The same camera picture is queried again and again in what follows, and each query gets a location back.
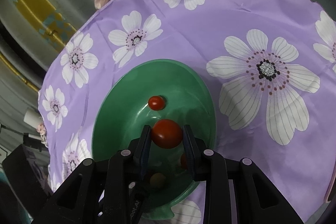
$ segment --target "red tomato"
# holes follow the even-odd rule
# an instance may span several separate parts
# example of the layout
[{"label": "red tomato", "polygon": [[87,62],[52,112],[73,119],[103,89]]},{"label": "red tomato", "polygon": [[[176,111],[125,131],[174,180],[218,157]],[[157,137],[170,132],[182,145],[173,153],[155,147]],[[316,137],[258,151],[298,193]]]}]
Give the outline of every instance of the red tomato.
[{"label": "red tomato", "polygon": [[148,100],[148,106],[152,110],[162,110],[165,107],[165,101],[161,96],[152,96]]},{"label": "red tomato", "polygon": [[188,166],[187,166],[187,158],[186,158],[186,156],[185,156],[185,153],[182,154],[181,159],[180,159],[180,162],[181,162],[181,167],[182,167],[183,169],[188,170]]},{"label": "red tomato", "polygon": [[172,120],[162,119],[153,126],[151,138],[158,147],[171,149],[181,143],[183,138],[182,128]]}]

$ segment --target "brown ball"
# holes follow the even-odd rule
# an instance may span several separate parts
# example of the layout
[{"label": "brown ball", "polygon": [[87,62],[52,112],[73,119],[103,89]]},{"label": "brown ball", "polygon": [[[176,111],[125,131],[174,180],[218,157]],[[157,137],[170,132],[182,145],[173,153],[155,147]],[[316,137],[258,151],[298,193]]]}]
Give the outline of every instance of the brown ball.
[{"label": "brown ball", "polygon": [[165,182],[166,177],[161,173],[156,173],[152,175],[151,179],[149,180],[150,186],[156,189],[161,189],[164,186]]}]

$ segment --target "floral tablecloth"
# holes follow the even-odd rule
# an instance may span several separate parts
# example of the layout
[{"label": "floral tablecloth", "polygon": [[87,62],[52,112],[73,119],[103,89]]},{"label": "floral tablecloth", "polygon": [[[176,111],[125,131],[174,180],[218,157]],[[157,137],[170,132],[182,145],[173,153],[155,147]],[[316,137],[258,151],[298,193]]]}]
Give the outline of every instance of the floral tablecloth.
[{"label": "floral tablecloth", "polygon": [[[306,221],[335,165],[335,45],[335,23],[310,0],[110,1],[53,62],[39,93],[54,190],[91,157],[95,118],[118,79],[167,58],[208,86],[216,151],[251,158]],[[202,221],[204,190],[176,205],[168,223]]]}]

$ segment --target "yellow railing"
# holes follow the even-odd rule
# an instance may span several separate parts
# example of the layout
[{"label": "yellow railing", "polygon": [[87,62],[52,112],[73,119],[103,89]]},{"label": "yellow railing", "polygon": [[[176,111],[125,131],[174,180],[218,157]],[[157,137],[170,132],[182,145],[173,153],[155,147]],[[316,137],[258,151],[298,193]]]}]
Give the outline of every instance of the yellow railing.
[{"label": "yellow railing", "polygon": [[[61,52],[76,29],[66,22],[49,0],[12,0],[18,11],[29,24],[56,51]],[[25,78],[0,52],[2,62],[27,86],[38,92],[38,88]]]}]

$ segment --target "table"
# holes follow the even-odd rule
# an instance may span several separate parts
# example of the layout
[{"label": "table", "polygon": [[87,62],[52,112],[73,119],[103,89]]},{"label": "table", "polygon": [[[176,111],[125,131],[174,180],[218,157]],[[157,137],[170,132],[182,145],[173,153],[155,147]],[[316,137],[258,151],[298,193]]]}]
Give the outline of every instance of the table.
[{"label": "table", "polygon": [[[112,0],[40,91],[54,188],[91,157],[95,117],[114,84],[143,62],[174,59],[209,89],[216,151],[251,158],[306,221],[335,165],[335,45],[335,23],[310,0]],[[204,184],[174,209],[187,207],[187,223],[203,220]]]}]

